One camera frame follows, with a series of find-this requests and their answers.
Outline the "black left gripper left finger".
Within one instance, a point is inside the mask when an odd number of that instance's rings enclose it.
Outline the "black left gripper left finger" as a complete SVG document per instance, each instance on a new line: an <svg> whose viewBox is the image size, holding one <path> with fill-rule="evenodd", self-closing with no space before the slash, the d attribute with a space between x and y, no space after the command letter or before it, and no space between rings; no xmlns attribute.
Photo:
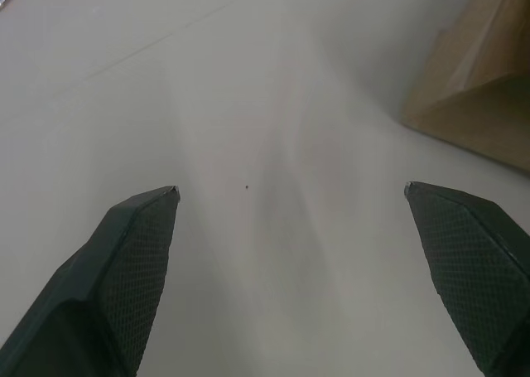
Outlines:
<svg viewBox="0 0 530 377"><path fill-rule="evenodd" d="M1 348L3 376L134 376L163 293L180 193L108 210L51 276Z"/></svg>

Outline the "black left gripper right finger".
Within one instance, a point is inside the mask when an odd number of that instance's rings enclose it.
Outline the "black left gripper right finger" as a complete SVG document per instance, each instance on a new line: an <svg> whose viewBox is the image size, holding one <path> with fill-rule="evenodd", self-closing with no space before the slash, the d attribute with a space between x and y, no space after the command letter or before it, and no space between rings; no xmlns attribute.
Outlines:
<svg viewBox="0 0 530 377"><path fill-rule="evenodd" d="M479 370L529 374L529 235L496 203L411 181L431 280Z"/></svg>

